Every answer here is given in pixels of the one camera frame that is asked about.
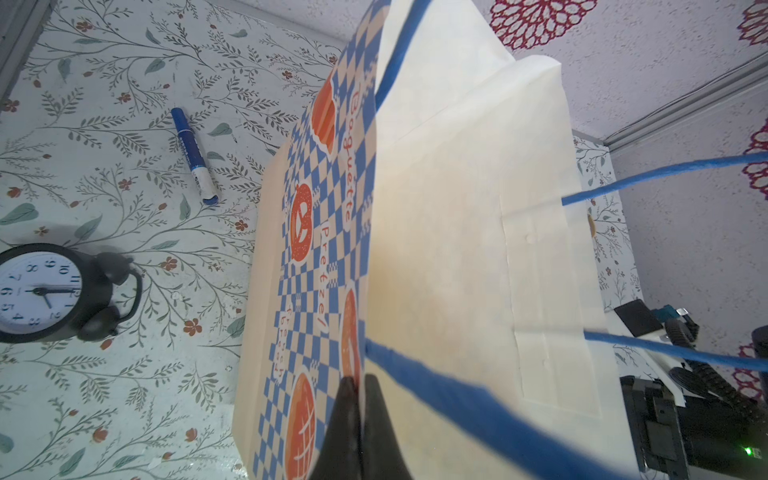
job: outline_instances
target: black alarm clock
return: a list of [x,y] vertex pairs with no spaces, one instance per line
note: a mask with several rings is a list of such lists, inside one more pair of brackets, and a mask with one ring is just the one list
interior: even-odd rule
[[[117,335],[141,301],[141,275],[131,259],[104,252],[95,257],[50,243],[30,243],[0,253],[0,342],[51,342],[77,336],[95,341]],[[112,285],[136,279],[131,311],[120,317],[110,304]]]

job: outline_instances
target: blue marker pen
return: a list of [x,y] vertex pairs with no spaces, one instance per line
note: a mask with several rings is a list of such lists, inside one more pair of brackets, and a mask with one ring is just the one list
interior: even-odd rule
[[197,148],[197,142],[194,140],[194,132],[190,129],[187,116],[180,108],[171,108],[171,117],[174,118],[176,130],[179,132],[179,141],[187,156],[187,163],[192,170],[192,177],[200,190],[203,203],[206,205],[215,205],[219,203],[219,197],[216,195],[214,181],[210,178],[208,167],[205,166],[205,160]]

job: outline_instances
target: paper bag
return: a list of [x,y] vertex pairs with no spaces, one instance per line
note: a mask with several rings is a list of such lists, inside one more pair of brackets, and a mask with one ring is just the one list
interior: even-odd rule
[[634,465],[560,65],[435,0],[374,2],[263,177],[233,436],[254,478],[307,478],[339,380],[375,373],[414,478],[526,478],[365,361],[366,337]]

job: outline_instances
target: blue cord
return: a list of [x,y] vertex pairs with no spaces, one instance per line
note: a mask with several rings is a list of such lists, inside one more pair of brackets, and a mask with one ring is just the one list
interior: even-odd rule
[[760,152],[758,154],[739,155],[738,157],[723,157],[723,158],[711,158],[709,160],[696,160],[686,162],[684,164],[669,165],[667,167],[657,168],[644,172],[642,174],[633,175],[632,177],[623,178],[617,180],[612,184],[605,185],[604,187],[595,188],[593,190],[587,190],[585,192],[579,192],[577,194],[568,195],[563,197],[563,205],[575,204],[582,200],[589,200],[591,198],[599,197],[601,195],[615,192],[623,188],[631,187],[632,185],[645,182],[646,180],[653,180],[654,178],[669,177],[671,175],[682,174],[684,172],[692,172],[694,170],[704,170],[707,168],[722,168],[729,167],[731,165],[739,164],[752,164],[762,161],[768,161],[768,152]]
[[402,30],[397,37],[395,43],[395,49],[392,51],[392,57],[389,58],[389,63],[386,65],[384,75],[382,75],[382,81],[379,84],[379,90],[376,91],[376,111],[378,111],[392,86],[395,84],[397,74],[400,72],[403,61],[406,59],[406,52],[408,46],[411,44],[413,35],[416,33],[416,29],[424,16],[424,13],[429,7],[431,0],[413,0],[411,9],[406,17],[406,22],[402,24]]
[[532,475],[544,480],[628,480],[539,432],[481,386],[433,372],[369,339],[366,355],[403,388]]
[[653,352],[666,353],[669,356],[679,356],[681,359],[696,360],[698,362],[716,363],[718,365],[732,366],[737,369],[756,370],[768,372],[768,360],[752,359],[742,356],[718,355],[716,353],[698,352],[682,346],[669,345],[668,343],[652,342],[650,340],[636,339],[633,336],[611,335],[610,333],[584,332],[584,338],[595,342],[614,343],[623,346],[636,346]]

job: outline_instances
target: clock face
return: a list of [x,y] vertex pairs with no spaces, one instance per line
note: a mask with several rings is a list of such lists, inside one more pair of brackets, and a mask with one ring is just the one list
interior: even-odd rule
[[52,252],[30,252],[0,265],[0,330],[35,333],[64,319],[78,302],[80,270]]

